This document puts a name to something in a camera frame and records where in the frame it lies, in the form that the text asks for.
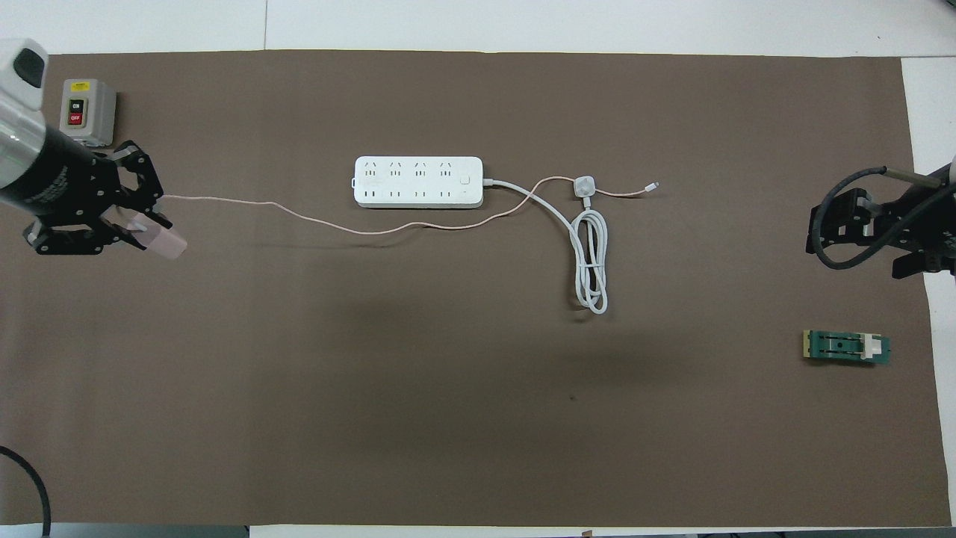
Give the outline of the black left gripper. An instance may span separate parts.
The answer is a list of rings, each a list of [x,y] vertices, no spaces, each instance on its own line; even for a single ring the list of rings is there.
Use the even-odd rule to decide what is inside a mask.
[[[133,173],[137,187],[122,186],[117,168]],[[111,161],[52,127],[46,129],[33,164],[1,190],[4,204],[51,218],[51,226],[72,223],[75,217],[99,217],[116,205],[172,229],[170,219],[156,209],[163,196],[151,158],[133,140],[121,143]],[[147,250],[129,229],[102,219],[82,229],[55,229],[37,219],[24,229],[24,239],[41,256],[96,256],[120,242]]]

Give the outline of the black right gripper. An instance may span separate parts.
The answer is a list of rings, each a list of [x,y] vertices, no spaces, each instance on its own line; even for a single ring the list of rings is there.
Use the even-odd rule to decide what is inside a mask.
[[[913,186],[891,203],[877,203],[864,188],[851,188],[834,197],[827,207],[819,237],[823,248],[839,244],[869,247],[891,228],[891,215],[909,217],[922,202],[941,198],[912,217],[892,246],[909,252],[893,262],[893,279],[918,273],[955,276],[954,183],[941,188]]]

